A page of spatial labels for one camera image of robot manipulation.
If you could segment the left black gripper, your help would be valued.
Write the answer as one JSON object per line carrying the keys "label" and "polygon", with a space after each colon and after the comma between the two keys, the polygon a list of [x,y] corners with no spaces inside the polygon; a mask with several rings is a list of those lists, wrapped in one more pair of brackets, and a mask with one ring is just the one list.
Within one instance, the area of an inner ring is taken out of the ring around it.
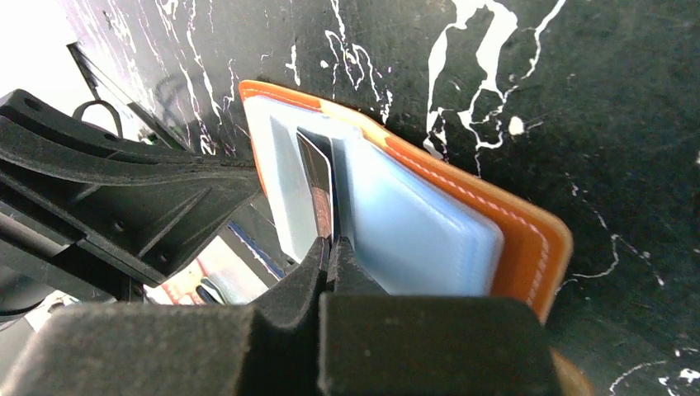
{"label": "left black gripper", "polygon": [[1,264],[80,300],[139,299],[259,190],[249,161],[122,139],[19,89],[1,100]]}

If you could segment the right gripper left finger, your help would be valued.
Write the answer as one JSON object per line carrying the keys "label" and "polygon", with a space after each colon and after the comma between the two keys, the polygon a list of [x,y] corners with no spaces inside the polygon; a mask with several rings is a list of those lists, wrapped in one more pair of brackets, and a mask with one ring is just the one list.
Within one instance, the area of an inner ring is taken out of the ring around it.
{"label": "right gripper left finger", "polygon": [[55,314],[4,395],[321,395],[329,241],[246,305],[82,304]]}

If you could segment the brown leather card holder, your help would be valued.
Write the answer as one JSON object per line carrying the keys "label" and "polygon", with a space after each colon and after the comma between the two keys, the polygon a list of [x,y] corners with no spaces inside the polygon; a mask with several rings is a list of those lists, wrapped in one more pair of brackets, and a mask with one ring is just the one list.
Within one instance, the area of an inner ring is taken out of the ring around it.
{"label": "brown leather card holder", "polygon": [[[335,222],[323,292],[511,298],[544,329],[573,250],[559,218],[346,106],[253,80],[239,91],[281,250],[299,265],[324,237],[297,128],[329,142]],[[560,395],[590,395],[583,371],[549,346]]]}

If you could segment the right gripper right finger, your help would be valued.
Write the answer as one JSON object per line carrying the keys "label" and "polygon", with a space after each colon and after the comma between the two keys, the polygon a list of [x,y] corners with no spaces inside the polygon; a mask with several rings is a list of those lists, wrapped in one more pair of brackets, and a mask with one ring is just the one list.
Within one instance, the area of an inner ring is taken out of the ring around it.
{"label": "right gripper right finger", "polygon": [[535,314],[500,297],[319,296],[322,395],[560,395]]}

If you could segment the black credit card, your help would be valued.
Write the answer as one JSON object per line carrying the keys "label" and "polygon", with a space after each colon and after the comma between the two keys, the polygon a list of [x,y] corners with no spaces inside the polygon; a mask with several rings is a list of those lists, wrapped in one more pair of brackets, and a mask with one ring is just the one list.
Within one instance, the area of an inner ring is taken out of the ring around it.
{"label": "black credit card", "polygon": [[298,127],[296,138],[320,237],[334,238],[333,167],[330,145],[311,131]]}

